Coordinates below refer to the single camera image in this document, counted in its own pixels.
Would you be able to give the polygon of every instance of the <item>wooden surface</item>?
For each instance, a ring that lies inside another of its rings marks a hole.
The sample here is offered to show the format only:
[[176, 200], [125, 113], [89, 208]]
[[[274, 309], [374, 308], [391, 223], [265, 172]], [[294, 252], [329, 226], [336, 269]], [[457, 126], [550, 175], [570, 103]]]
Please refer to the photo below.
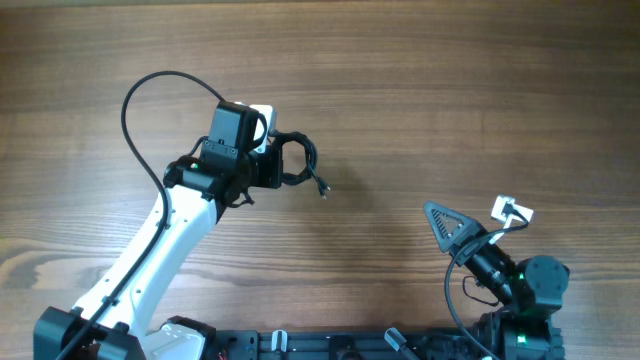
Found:
[[[500, 193], [536, 210], [502, 246], [571, 268], [555, 317], [571, 359], [637, 358], [640, 47], [634, 7], [541, 1], [273, 3], [0, 12], [0, 358], [31, 356], [48, 305], [110, 267], [156, 192], [119, 111], [157, 70], [272, 104], [309, 135], [315, 185], [253, 190], [189, 256], [154, 317], [219, 329], [453, 325], [436, 200], [488, 227]], [[132, 137], [164, 167], [216, 103], [182, 79], [133, 99]], [[287, 170], [303, 165], [287, 146]], [[488, 309], [453, 297], [471, 323]]]
[[313, 0], [2, 0], [0, 9], [59, 6], [177, 5], [224, 3], [312, 2]]

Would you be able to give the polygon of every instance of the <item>wire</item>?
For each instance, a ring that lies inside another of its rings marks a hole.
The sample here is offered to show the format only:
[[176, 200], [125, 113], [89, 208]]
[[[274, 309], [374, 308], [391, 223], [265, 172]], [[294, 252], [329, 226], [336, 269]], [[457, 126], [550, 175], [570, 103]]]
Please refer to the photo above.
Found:
[[469, 333], [469, 331], [467, 331], [467, 329], [464, 327], [464, 324], [462, 323], [462, 321], [460, 320], [460, 317], [458, 316], [458, 313], [456, 312], [454, 306], [453, 306], [453, 302], [451, 301], [451, 291], [449, 289], [450, 286], [450, 281], [451, 281], [451, 273], [453, 272], [453, 267], [455, 266], [456, 262], [458, 261], [458, 258], [460, 258], [460, 256], [462, 254], [464, 254], [465, 250], [467, 250], [467, 248], [471, 247], [472, 245], [475, 245], [477, 243], [482, 243], [484, 240], [486, 240], [487, 238], [491, 238], [496, 234], [507, 234], [510, 232], [514, 232], [514, 231], [518, 231], [518, 230], [522, 230], [524, 228], [526, 228], [527, 226], [529, 226], [529, 221], [527, 219], [524, 218], [524, 216], [522, 216], [522, 214], [520, 214], [517, 210], [512, 209], [511, 213], [517, 217], [519, 217], [524, 224], [522, 225], [518, 225], [518, 226], [512, 226], [506, 229], [499, 229], [499, 230], [495, 230], [492, 232], [489, 232], [485, 235], [482, 235], [476, 239], [471, 240], [467, 245], [463, 246], [462, 249], [460, 249], [452, 258], [451, 258], [451, 262], [449, 263], [449, 267], [447, 268], [447, 272], [444, 276], [444, 297], [445, 300], [447, 301], [447, 307], [449, 308], [449, 312], [451, 313], [451, 317], [453, 318], [453, 321], [455, 321], [456, 325], [458, 325], [458, 328], [460, 329], [460, 331], [462, 331], [462, 333], [469, 338], [469, 340], [471, 340], [471, 342], [478, 347], [478, 349], [482, 350], [482, 352], [484, 352], [487, 356], [490, 356], [492, 359], [494, 360], [500, 360], [500, 358], [498, 358], [496, 355], [494, 355], [489, 349], [487, 349], [486, 347], [484, 347], [475, 337], [473, 337], [473, 335], [471, 335]]
[[196, 144], [193, 145], [193, 149], [191, 149], [191, 151], [189, 151], [189, 153], [187, 154], [187, 156], [193, 156], [193, 154], [196, 153], [196, 151], [198, 151], [198, 147], [200, 146], [200, 144], [202, 144], [202, 142], [204, 142], [205, 140], [207, 140], [209, 137], [207, 135], [205, 136], [201, 136], [200, 139], [198, 139], [198, 141], [196, 141]]
[[479, 303], [482, 303], [482, 304], [485, 304], [485, 305], [489, 305], [489, 306], [493, 306], [493, 307], [496, 307], [496, 306], [500, 305], [500, 301], [499, 300], [494, 301], [494, 302], [489, 302], [489, 301], [486, 301], [486, 300], [478, 299], [475, 296], [469, 295], [469, 293], [467, 293], [467, 288], [465, 286], [466, 283], [467, 283], [467, 279], [469, 279], [469, 278], [473, 279], [476, 282], [476, 284], [478, 282], [478, 279], [473, 275], [467, 275], [464, 278], [462, 278], [462, 292], [464, 292], [464, 294], [467, 295], [468, 298], [471, 298], [471, 299], [473, 299], [473, 300], [475, 300], [475, 301], [477, 301]]
[[273, 130], [269, 135], [274, 137], [272, 146], [282, 149], [284, 144], [295, 141], [304, 148], [304, 158], [306, 167], [298, 175], [283, 173], [282, 182], [289, 186], [298, 185], [304, 181], [313, 178], [318, 184], [318, 192], [323, 198], [327, 198], [326, 191], [331, 190], [329, 185], [316, 174], [316, 166], [318, 164], [318, 151], [313, 142], [303, 133], [294, 131], [291, 133], [281, 133]]
[[255, 204], [255, 203], [256, 203], [255, 201], [253, 201], [253, 199], [252, 199], [252, 198], [251, 198], [251, 196], [249, 195], [249, 190], [244, 190], [244, 191], [242, 192], [242, 195], [244, 195], [244, 200], [242, 200], [242, 201], [240, 202], [240, 204], [229, 204], [229, 205], [227, 205], [227, 207], [228, 207], [228, 208], [231, 208], [231, 209], [237, 209], [237, 208], [239, 208], [240, 206], [242, 206], [242, 205], [244, 205], [244, 204], [253, 205], [253, 204]]
[[[147, 174], [155, 184], [156, 188], [158, 188], [158, 191], [160, 192], [160, 197], [162, 198], [162, 217], [158, 222], [158, 229], [153, 234], [151, 241], [149, 241], [149, 244], [147, 244], [147, 247], [144, 249], [142, 254], [140, 254], [138, 259], [131, 266], [129, 271], [127, 271], [127, 273], [124, 275], [122, 280], [120, 280], [118, 285], [116, 285], [116, 287], [113, 289], [111, 294], [109, 296], [105, 296], [104, 299], [102, 299], [102, 305], [93, 314], [93, 316], [91, 316], [91, 318], [84, 324], [84, 326], [82, 326], [82, 328], [80, 328], [80, 330], [73, 336], [73, 338], [64, 347], [64, 349], [62, 349], [60, 354], [56, 357], [57, 360], [66, 359], [71, 354], [71, 352], [75, 351], [75, 349], [81, 344], [85, 334], [91, 329], [93, 324], [95, 324], [98, 321], [98, 319], [102, 316], [102, 314], [104, 314], [107, 308], [116, 301], [122, 289], [126, 286], [129, 280], [131, 280], [131, 277], [133, 277], [133, 275], [136, 273], [140, 265], [142, 265], [142, 262], [149, 255], [149, 253], [153, 249], [156, 242], [158, 242], [160, 235], [162, 235], [162, 232], [164, 231], [164, 228], [167, 225], [167, 218], [169, 214], [169, 201], [167, 199], [167, 194], [164, 191], [164, 186], [162, 186], [162, 183], [160, 182], [158, 177], [155, 175], [153, 170], [151, 170], [151, 167], [149, 167], [147, 162], [142, 158], [142, 155], [140, 155], [140, 153], [138, 152], [138, 149], [136, 149], [135, 145], [133, 144], [133, 141], [129, 136], [129, 130], [127, 129], [127, 118], [126, 118], [127, 106], [129, 105], [129, 100], [131, 100], [131, 96], [133, 95], [133, 93], [145, 82], [153, 78], [156, 78], [158, 76], [167, 76], [167, 75], [180, 76], [180, 77], [192, 80], [200, 84], [205, 89], [209, 90], [209, 92], [212, 93], [216, 98], [218, 98], [218, 100], [224, 101], [224, 98], [220, 94], [218, 94], [218, 92], [215, 91], [211, 86], [207, 85], [205, 82], [196, 78], [195, 76], [185, 74], [179, 71], [159, 71], [159, 72], [155, 72], [153, 74], [147, 75], [142, 79], [138, 80], [138, 82], [136, 82], [131, 87], [131, 89], [127, 93], [127, 96], [125, 96], [124, 102], [122, 103], [122, 112], [120, 113], [120, 123], [122, 125], [122, 134], [124, 135], [124, 139], [127, 141], [127, 145], [129, 145], [131, 152], [133, 152], [133, 156], [135, 156], [135, 158], [138, 160], [140, 165], [142, 165], [142, 167], [147, 172]], [[200, 144], [196, 143], [194, 150], [192, 150], [193, 152], [195, 152], [195, 149], [198, 148], [198, 145]]]

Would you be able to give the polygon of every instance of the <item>white bracket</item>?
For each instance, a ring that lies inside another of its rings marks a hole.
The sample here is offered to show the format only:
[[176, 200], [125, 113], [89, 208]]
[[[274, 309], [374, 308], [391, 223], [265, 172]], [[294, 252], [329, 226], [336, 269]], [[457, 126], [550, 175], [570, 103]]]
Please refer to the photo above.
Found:
[[159, 331], [138, 340], [147, 360], [193, 360], [202, 355], [206, 339], [186, 326], [164, 324]]
[[[278, 347], [278, 336], [280, 336], [280, 347]], [[271, 335], [271, 351], [287, 352], [287, 342], [289, 335], [284, 330], [276, 330]]]
[[[244, 105], [240, 101], [235, 102], [238, 105]], [[265, 120], [267, 121], [267, 136], [262, 140], [262, 144], [257, 148], [253, 149], [255, 152], [260, 154], [264, 153], [267, 149], [267, 141], [269, 141], [269, 132], [276, 127], [276, 118], [278, 117], [278, 113], [271, 105], [249, 105], [250, 108], [258, 110], [262, 115], [264, 115]], [[262, 122], [258, 121], [256, 125], [256, 132], [253, 135], [253, 140], [258, 140], [264, 134], [264, 127], [262, 126]]]
[[[511, 222], [513, 219], [516, 219], [520, 222], [523, 222], [518, 216], [513, 214], [509, 214], [508, 216], [502, 212], [504, 210], [505, 205], [511, 204], [515, 210], [517, 210], [527, 221], [531, 222], [533, 218], [533, 210], [528, 209], [524, 206], [516, 205], [516, 199], [507, 196], [507, 195], [498, 195], [496, 198], [495, 204], [493, 204], [493, 210], [491, 210], [491, 218], [497, 220], [504, 224], [503, 229], [511, 227]], [[495, 244], [500, 238], [504, 235], [504, 233], [495, 234], [491, 240], [489, 240], [489, 244]]]

